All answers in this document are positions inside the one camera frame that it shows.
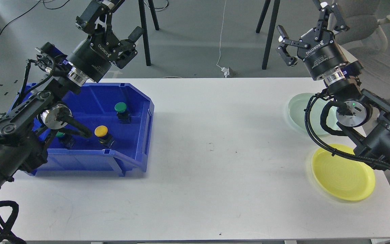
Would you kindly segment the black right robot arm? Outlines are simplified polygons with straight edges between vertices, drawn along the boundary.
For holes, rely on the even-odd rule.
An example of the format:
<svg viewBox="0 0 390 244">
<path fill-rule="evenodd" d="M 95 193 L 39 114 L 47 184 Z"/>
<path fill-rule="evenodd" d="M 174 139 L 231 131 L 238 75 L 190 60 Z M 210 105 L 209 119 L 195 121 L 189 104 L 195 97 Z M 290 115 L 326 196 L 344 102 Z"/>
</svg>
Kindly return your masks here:
<svg viewBox="0 0 390 244">
<path fill-rule="evenodd" d="M 302 60 L 312 79 L 322 80 L 326 86 L 308 101 L 304 110 L 305 130 L 313 142 L 332 156 L 363 162 L 376 170 L 390 170 L 390 103 L 360 87 L 361 63 L 347 58 L 336 41 L 334 31 L 349 29 L 340 6 L 319 0 L 314 4 L 319 11 L 316 26 L 299 40 L 291 40 L 283 26 L 277 26 L 277 52 L 286 65 L 294 66 Z M 336 18 L 334 30 L 328 29 L 330 16 Z M 320 126 L 330 135 L 350 138 L 355 144 L 353 154 L 329 146 L 314 131 L 310 115 L 319 99 L 327 102 L 319 116 Z"/>
</svg>

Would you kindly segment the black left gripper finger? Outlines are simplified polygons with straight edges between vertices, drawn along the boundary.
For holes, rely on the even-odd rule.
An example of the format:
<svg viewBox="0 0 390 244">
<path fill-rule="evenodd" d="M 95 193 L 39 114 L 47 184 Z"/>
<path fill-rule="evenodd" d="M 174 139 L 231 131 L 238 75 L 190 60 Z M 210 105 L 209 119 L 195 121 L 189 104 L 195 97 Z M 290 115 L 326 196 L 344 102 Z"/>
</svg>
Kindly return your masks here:
<svg viewBox="0 0 390 244">
<path fill-rule="evenodd" d="M 136 42 L 144 34 L 144 28 L 137 26 L 126 39 L 117 43 L 115 51 L 136 51 Z"/>
<path fill-rule="evenodd" d="M 92 0 L 81 16 L 76 17 L 76 26 L 87 34 L 95 32 L 96 20 L 102 14 L 107 13 L 109 7 L 99 0 Z"/>
</svg>

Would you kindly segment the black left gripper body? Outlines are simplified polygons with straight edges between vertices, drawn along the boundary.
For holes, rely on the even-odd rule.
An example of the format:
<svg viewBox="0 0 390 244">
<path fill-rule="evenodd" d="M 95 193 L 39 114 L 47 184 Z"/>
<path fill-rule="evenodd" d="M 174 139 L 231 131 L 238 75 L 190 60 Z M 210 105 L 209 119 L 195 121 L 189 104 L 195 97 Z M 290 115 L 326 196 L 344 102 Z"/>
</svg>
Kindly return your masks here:
<svg viewBox="0 0 390 244">
<path fill-rule="evenodd" d="M 96 24 L 95 32 L 79 43 L 68 61 L 87 79 L 99 82 L 112 64 L 123 69 L 138 54 L 138 51 L 115 51 L 119 41 L 111 25 Z"/>
</svg>

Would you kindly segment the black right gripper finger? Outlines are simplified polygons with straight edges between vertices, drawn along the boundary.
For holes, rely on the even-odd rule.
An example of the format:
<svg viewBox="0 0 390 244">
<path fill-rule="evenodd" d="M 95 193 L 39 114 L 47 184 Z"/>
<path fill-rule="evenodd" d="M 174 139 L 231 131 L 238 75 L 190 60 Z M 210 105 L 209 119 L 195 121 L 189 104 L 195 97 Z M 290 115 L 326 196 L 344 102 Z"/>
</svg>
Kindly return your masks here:
<svg viewBox="0 0 390 244">
<path fill-rule="evenodd" d="M 328 4 L 320 0 L 314 0 L 313 3 L 319 10 L 319 18 L 314 29 L 315 34 L 321 34 L 328 30 L 336 32 L 348 31 L 348 25 L 345 23 L 337 3 Z"/>
<path fill-rule="evenodd" d="M 290 40 L 288 37 L 287 32 L 285 31 L 284 27 L 282 25 L 277 25 L 277 30 L 280 33 L 280 37 L 278 38 L 279 41 L 279 46 L 277 47 L 277 53 L 280 55 L 280 57 L 283 59 L 285 64 L 287 66 L 295 66 L 297 64 L 297 57 L 292 57 L 288 51 L 287 47 L 288 46 L 294 46 L 297 48 L 309 48 L 308 43 L 304 43 L 301 40 L 299 41 L 294 41 Z"/>
</svg>

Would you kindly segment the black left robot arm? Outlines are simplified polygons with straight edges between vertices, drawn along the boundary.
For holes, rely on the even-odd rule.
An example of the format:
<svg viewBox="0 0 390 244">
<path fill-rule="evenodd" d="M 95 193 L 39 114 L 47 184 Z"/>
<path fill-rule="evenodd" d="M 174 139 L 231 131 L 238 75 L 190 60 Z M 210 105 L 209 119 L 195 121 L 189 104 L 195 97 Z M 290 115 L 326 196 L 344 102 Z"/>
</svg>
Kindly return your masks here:
<svg viewBox="0 0 390 244">
<path fill-rule="evenodd" d="M 47 163 L 48 147 L 58 132 L 91 137 L 92 131 L 73 117 L 62 99 L 68 92 L 78 94 L 88 80 L 99 82 L 112 64 L 124 68 L 136 56 L 144 29 L 136 27 L 125 40 L 112 30 L 112 15 L 122 4 L 92 0 L 76 18 L 77 28 L 88 37 L 70 55 L 46 43 L 35 60 L 28 60 L 25 82 L 31 63 L 48 75 L 28 90 L 24 83 L 12 109 L 0 118 L 0 189 L 13 182 L 16 171 L 32 172 Z M 15 201 L 0 201 L 0 243 L 25 243 L 12 232 L 18 213 Z"/>
</svg>

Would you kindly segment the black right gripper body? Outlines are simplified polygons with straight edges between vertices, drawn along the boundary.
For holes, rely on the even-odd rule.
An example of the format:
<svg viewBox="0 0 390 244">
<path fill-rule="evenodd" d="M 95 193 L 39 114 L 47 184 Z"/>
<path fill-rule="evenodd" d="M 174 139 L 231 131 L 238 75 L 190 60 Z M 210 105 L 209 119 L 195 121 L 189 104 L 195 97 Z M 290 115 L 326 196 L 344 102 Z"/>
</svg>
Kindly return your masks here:
<svg viewBox="0 0 390 244">
<path fill-rule="evenodd" d="M 303 60 L 312 79 L 320 80 L 327 71 L 337 66 L 343 67 L 349 62 L 335 42 L 332 31 L 322 31 L 318 40 L 314 40 L 315 33 L 310 30 L 300 38 L 308 48 L 298 48 L 298 57 Z"/>
</svg>

